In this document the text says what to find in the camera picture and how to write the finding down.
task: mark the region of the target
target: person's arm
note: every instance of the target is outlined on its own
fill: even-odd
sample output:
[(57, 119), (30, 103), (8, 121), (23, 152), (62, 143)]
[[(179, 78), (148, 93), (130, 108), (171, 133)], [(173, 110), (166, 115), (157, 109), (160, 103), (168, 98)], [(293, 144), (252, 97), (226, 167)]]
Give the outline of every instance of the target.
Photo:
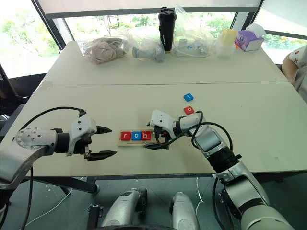
[(283, 60), (282, 71), (290, 83), (294, 85), (298, 67), (289, 57), (290, 54), (288, 54)]
[(307, 45), (294, 50), (283, 60), (282, 72), (290, 81), (295, 84), (295, 77), (299, 68), (307, 65)]

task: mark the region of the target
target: floor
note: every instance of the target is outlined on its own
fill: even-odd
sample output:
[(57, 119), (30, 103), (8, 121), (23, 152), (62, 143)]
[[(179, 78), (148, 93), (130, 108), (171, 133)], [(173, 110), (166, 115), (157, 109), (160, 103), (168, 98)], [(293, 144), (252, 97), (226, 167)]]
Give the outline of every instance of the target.
[[(89, 204), (100, 204), (104, 207), (104, 215), (116, 198), (125, 190), (145, 186), (148, 192), (148, 207), (143, 221), (135, 215), (134, 223), (171, 225), (169, 200), (177, 191), (186, 193), (194, 206), (199, 198), (196, 178), (169, 179), (128, 179), (97, 181), (100, 192), (92, 195), (73, 190), (55, 210), (29, 224), (27, 230), (85, 230), (87, 227)], [(198, 209), (198, 219), (202, 230), (219, 230), (214, 218), (211, 196), (213, 178), (199, 178), (199, 191), (204, 204)], [(285, 178), (283, 182), (262, 184), (271, 201), (271, 205), (286, 217), (296, 230), (304, 230), (307, 226), (307, 173)], [(21, 184), (11, 197), (3, 230), (18, 230), (25, 216), (28, 199), (29, 182)], [(29, 221), (49, 211), (65, 196), (62, 190), (54, 185), (34, 182), (33, 200)], [(218, 202), (218, 209), (223, 223), (229, 226), (224, 205)], [(235, 229), (240, 229), (239, 222), (234, 220)]]

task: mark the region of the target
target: robotic arm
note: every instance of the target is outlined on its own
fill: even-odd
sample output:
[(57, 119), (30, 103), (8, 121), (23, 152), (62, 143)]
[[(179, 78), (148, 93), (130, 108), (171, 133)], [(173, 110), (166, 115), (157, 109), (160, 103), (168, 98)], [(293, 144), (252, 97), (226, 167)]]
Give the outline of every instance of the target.
[(241, 219), (242, 230), (293, 230), (285, 218), (269, 206), (267, 194), (239, 160), (241, 156), (235, 156), (213, 128), (207, 124), (199, 126), (201, 117), (201, 114), (196, 112), (174, 120), (169, 114), (154, 110), (149, 125), (154, 127), (156, 138), (165, 131), (171, 139), (178, 138), (182, 132), (189, 137), (196, 132), (194, 143), (224, 185), (223, 199), (232, 214)]
[(69, 133), (61, 129), (43, 130), (37, 127), (21, 129), (12, 143), (0, 150), (0, 216), (14, 190), (22, 182), (33, 163), (40, 157), (56, 153), (83, 154), (88, 161), (102, 160), (114, 155), (115, 151), (92, 153), (88, 145), (91, 136), (112, 132), (111, 129), (96, 126), (85, 112), (71, 124)]

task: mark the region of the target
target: white table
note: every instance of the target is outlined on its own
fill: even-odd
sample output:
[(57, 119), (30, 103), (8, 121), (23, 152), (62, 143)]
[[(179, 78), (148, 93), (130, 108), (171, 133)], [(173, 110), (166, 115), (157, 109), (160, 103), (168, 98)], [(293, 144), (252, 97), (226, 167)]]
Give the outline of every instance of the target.
[[(190, 103), (183, 99), (187, 92), (195, 97)], [(39, 112), (56, 106), (75, 106), (86, 109), (98, 125), (113, 130), (94, 135), (90, 149), (118, 153), (92, 162), (82, 155), (42, 157), (34, 164), (35, 176), (213, 173), (188, 137), (180, 138), (169, 150), (117, 146), (120, 130), (145, 128), (154, 109), (178, 118), (189, 105), (202, 110), (208, 121), (219, 123), (230, 132), (235, 154), (242, 155), (241, 160), (252, 172), (307, 170), (307, 105), (287, 82), (86, 86), (43, 82), (0, 147), (8, 145), (18, 129)], [(61, 127), (67, 131), (77, 116), (76, 111), (54, 111), (32, 125), (46, 129)]]
[(231, 59), (166, 54), (165, 62), (157, 63), (139, 61), (127, 54), (96, 65), (85, 60), (76, 42), (66, 45), (43, 81), (55, 85), (288, 82), (262, 48), (250, 52), (236, 49)]

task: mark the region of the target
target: tissue box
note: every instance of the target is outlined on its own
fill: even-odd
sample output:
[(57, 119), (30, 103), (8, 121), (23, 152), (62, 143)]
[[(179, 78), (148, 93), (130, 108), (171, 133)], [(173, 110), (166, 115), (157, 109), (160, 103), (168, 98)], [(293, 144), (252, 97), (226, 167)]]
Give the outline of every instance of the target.
[(235, 39), (235, 43), (244, 51), (259, 49), (263, 41), (263, 37), (257, 38), (253, 32), (248, 30), (239, 31)]

